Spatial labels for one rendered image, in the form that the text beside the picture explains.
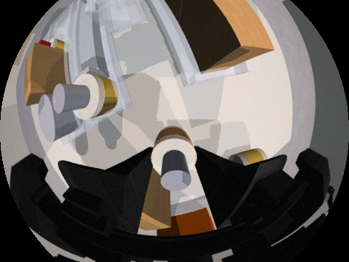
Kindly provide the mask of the small jar with tan label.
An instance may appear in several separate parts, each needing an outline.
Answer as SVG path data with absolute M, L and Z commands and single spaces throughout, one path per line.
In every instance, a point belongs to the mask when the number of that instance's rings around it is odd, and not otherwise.
M 266 159 L 268 159 L 268 157 L 267 155 L 265 155 L 265 152 L 261 148 L 248 149 L 248 151 L 232 154 L 229 157 L 229 160 L 245 166 Z

